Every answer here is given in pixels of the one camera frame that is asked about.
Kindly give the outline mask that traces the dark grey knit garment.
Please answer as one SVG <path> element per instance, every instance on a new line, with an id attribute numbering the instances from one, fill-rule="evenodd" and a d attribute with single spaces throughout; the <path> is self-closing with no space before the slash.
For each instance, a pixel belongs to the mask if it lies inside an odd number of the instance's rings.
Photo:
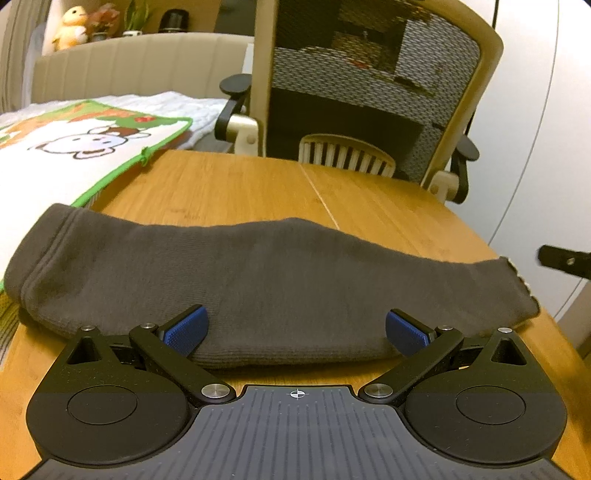
<path id="1" fill-rule="evenodd" d="M 421 258 L 297 218 L 141 225 L 61 204 L 23 238 L 4 286 L 67 338 L 84 325 L 122 335 L 202 305 L 209 329 L 191 358 L 211 369 L 387 359 L 393 309 L 468 336 L 540 311 L 503 257 Z"/>

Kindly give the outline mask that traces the cartoon print storage bag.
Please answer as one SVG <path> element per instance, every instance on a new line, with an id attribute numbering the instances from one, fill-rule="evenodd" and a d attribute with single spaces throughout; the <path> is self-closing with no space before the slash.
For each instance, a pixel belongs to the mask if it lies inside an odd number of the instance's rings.
<path id="1" fill-rule="evenodd" d="M 191 124 L 85 100 L 3 127 L 1 269 L 48 207 L 84 205 Z"/>

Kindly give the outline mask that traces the beige mesh office chair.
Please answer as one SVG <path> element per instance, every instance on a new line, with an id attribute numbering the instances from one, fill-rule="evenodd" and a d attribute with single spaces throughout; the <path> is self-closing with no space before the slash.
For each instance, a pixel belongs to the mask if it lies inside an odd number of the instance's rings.
<path id="1" fill-rule="evenodd" d="M 260 1 L 252 72 L 214 134 L 235 153 L 406 180 L 462 203 L 466 129 L 503 52 L 460 1 Z"/>

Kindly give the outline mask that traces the beige upholstered headboard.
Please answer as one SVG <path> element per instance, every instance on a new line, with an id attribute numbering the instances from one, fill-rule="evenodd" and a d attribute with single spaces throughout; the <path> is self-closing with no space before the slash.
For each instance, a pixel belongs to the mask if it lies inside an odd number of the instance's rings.
<path id="1" fill-rule="evenodd" d="M 145 34 L 75 46 L 37 59 L 31 101 L 173 91 L 222 98 L 219 82 L 252 66 L 252 36 Z"/>

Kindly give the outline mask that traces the black jar on shelf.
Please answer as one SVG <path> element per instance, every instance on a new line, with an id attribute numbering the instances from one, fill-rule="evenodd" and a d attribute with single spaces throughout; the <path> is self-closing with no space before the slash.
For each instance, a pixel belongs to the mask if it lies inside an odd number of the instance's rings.
<path id="1" fill-rule="evenodd" d="M 159 33 L 182 33 L 188 31 L 189 12 L 184 9 L 169 9 L 161 16 Z"/>

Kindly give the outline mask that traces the yellow plush toy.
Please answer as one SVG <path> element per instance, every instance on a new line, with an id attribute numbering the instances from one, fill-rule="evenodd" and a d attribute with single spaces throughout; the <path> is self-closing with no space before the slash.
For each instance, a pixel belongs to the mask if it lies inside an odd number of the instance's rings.
<path id="1" fill-rule="evenodd" d="M 55 51 L 63 51 L 77 45 L 85 44 L 88 40 L 86 21 L 88 14 L 80 6 L 73 6 L 62 16 L 58 28 L 53 36 L 52 44 Z"/>

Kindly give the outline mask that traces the red flower pot plant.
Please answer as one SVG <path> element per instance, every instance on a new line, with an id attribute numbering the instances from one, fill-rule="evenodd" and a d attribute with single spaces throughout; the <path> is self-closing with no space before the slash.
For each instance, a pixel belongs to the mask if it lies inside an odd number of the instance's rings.
<path id="1" fill-rule="evenodd" d="M 112 3 L 100 6 L 87 19 L 87 33 L 91 42 L 106 40 L 116 33 L 120 22 L 120 12 Z"/>

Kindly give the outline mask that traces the potted green plant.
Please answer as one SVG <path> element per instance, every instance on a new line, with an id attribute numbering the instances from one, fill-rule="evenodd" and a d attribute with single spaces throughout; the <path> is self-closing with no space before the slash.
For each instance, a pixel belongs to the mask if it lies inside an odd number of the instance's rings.
<path id="1" fill-rule="evenodd" d="M 141 35 L 150 14 L 151 10 L 147 1 L 131 0 L 124 13 L 122 36 Z"/>

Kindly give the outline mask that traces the beige curtain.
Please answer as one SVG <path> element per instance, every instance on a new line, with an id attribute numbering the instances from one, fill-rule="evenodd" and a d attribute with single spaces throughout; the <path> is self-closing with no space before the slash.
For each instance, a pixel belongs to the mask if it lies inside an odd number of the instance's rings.
<path id="1" fill-rule="evenodd" d="M 47 20 L 49 0 L 2 1 L 10 6 L 1 48 L 1 112 L 21 108 L 25 57 L 36 27 Z"/>

